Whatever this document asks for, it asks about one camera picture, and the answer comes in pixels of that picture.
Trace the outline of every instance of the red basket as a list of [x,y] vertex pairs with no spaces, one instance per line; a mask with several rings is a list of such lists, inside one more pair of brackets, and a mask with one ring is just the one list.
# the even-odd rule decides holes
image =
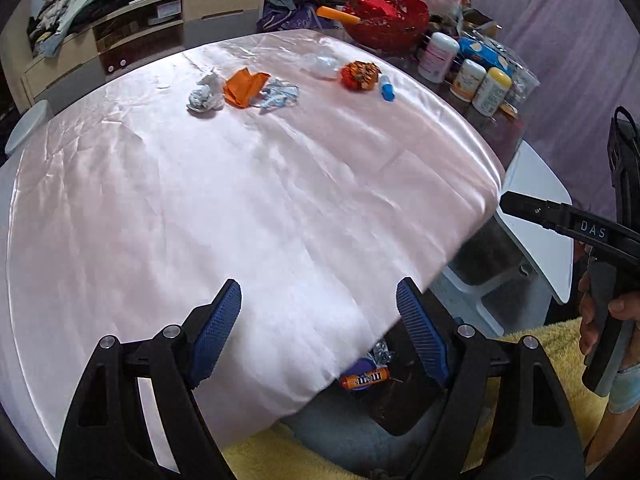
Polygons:
[[349,0],[344,12],[362,18],[360,23],[344,24],[344,30],[358,43],[388,54],[405,54],[420,43],[429,27],[429,10],[421,0],[388,0],[398,17],[367,16],[359,0]]

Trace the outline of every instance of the pink satin cloth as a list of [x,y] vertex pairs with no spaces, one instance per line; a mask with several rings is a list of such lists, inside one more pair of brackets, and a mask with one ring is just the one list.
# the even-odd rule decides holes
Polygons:
[[[300,69],[321,52],[377,63],[396,100]],[[245,66],[299,86],[298,104],[187,110],[205,73]],[[398,320],[398,281],[426,288],[492,215],[503,176],[435,94],[309,30],[202,46],[97,89],[31,137],[11,175],[1,321],[37,413],[23,426],[49,439],[36,455],[52,470],[45,448],[101,336],[151,338],[227,278],[242,311],[195,391],[212,436],[223,448],[297,411]],[[143,402],[171,466],[148,388]]]

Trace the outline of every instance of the plastic bottle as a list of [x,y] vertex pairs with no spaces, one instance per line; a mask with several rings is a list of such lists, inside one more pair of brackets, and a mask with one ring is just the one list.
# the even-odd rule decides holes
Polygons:
[[302,58],[302,69],[320,79],[338,79],[341,67],[340,62],[331,56],[306,54]]
[[393,101],[396,98],[394,88],[391,85],[391,81],[389,81],[388,75],[381,75],[378,79],[378,84],[380,85],[380,93],[385,101]]
[[442,83],[460,46],[456,40],[441,32],[434,32],[427,46],[418,72],[432,83]]
[[489,69],[482,81],[473,106],[485,117],[491,117],[511,88],[511,78],[495,66]]
[[451,93],[465,103],[470,103],[484,76],[486,76],[486,70],[483,67],[470,59],[465,59],[451,85]]

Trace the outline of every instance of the cabinet drawer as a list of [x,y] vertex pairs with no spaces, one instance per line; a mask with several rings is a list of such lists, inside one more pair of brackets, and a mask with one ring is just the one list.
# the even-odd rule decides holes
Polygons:
[[31,95],[40,94],[46,87],[77,66],[98,56],[94,32],[88,30],[60,46],[58,55],[52,59],[41,59],[25,72]]
[[54,114],[60,113],[70,104],[104,85],[102,65],[97,57],[68,73],[37,95],[35,101],[46,99]]
[[244,10],[224,16],[212,16],[184,24],[184,47],[194,48],[216,41],[255,34],[258,10]]
[[260,0],[182,0],[182,18],[188,22],[216,14],[259,8]]

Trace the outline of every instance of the white stool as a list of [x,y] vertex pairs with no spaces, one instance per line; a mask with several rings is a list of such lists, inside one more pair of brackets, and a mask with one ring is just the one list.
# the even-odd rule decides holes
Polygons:
[[6,142],[4,152],[6,156],[11,156],[15,150],[23,145],[29,136],[38,129],[39,126],[48,123],[53,118],[53,112],[49,106],[49,101],[39,101],[25,113],[15,128],[12,130],[9,140]]

